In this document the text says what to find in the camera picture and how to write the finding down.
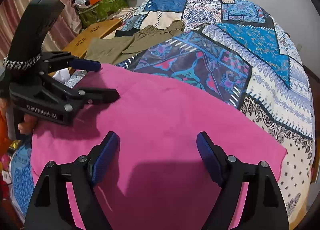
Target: green storage box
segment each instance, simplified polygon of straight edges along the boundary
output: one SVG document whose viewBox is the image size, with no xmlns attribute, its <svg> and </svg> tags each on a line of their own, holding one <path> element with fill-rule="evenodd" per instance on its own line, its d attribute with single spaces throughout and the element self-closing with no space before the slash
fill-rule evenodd
<svg viewBox="0 0 320 230">
<path fill-rule="evenodd" d="M 78 10 L 83 28 L 89 25 L 104 21 L 111 14 L 117 12 L 120 8 L 127 8 L 126 0 L 100 0 L 92 7 Z"/>
</svg>

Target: blue gripper pad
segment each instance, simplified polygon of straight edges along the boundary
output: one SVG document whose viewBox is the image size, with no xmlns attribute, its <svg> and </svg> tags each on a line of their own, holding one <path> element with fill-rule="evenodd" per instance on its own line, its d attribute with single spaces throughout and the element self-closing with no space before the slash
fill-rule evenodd
<svg viewBox="0 0 320 230">
<path fill-rule="evenodd" d="M 103 180 L 103 177 L 109 167 L 109 164 L 117 150 L 119 138 L 114 132 L 109 132 L 104 141 L 108 141 L 99 157 L 93 165 L 93 174 L 91 177 L 91 183 L 96 186 Z"/>
<path fill-rule="evenodd" d="M 96 60 L 73 59 L 69 62 L 71 68 L 84 69 L 88 71 L 99 71 L 101 63 Z"/>
<path fill-rule="evenodd" d="M 209 141 L 212 143 L 205 132 L 199 133 L 197 135 L 197 148 L 212 181 L 216 182 L 219 187 L 222 187 L 224 179 L 222 176 L 221 165 L 211 149 Z"/>
</svg>

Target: metal screw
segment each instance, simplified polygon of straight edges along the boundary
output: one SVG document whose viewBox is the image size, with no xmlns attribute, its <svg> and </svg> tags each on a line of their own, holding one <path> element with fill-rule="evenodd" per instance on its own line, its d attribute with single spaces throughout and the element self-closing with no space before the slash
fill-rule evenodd
<svg viewBox="0 0 320 230">
<path fill-rule="evenodd" d="M 78 93 L 79 93 L 79 95 L 81 95 L 81 96 L 85 95 L 85 92 L 84 92 L 84 90 L 82 90 L 82 89 L 79 90 Z"/>
<path fill-rule="evenodd" d="M 87 160 L 87 156 L 86 155 L 81 155 L 79 158 L 78 158 L 78 161 L 80 161 L 81 163 L 82 162 L 85 162 Z"/>
<path fill-rule="evenodd" d="M 236 157 L 234 157 L 233 155 L 228 156 L 228 161 L 234 163 L 237 160 Z"/>
<path fill-rule="evenodd" d="M 55 164 L 54 161 L 49 161 L 46 166 L 47 166 L 48 168 L 50 168 L 50 167 L 54 166 L 54 164 Z"/>
<path fill-rule="evenodd" d="M 261 166 L 264 168 L 267 168 L 269 166 L 269 164 L 265 161 L 260 162 Z"/>
<path fill-rule="evenodd" d="M 70 104 L 65 104 L 64 105 L 64 109 L 67 111 L 67 112 L 71 112 L 73 110 L 73 107 L 70 105 Z"/>
</svg>

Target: orange clothing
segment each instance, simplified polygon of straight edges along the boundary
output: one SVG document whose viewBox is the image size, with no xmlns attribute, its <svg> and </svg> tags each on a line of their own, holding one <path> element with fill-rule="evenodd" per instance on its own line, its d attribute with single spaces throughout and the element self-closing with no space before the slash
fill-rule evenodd
<svg viewBox="0 0 320 230">
<path fill-rule="evenodd" d="M 7 120 L 0 115 L 0 157 L 7 152 L 11 143 L 12 141 L 8 137 Z"/>
</svg>

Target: hand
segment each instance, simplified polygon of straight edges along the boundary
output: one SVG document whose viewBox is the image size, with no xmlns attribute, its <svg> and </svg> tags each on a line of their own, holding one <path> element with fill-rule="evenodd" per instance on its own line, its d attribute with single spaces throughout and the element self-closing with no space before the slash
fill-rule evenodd
<svg viewBox="0 0 320 230">
<path fill-rule="evenodd" d="M 24 115 L 24 122 L 18 124 L 18 129 L 21 134 L 31 134 L 38 122 L 37 117 L 33 117 L 29 114 Z"/>
<path fill-rule="evenodd" d="M 4 98 L 0 98 L 0 111 L 1 116 L 4 120 L 6 120 L 6 109 L 9 106 L 9 101 Z M 24 115 L 24 122 L 18 124 L 18 129 L 21 134 L 30 134 L 32 130 L 35 128 L 38 122 L 37 117 L 33 117 L 31 115 L 25 114 Z"/>
</svg>

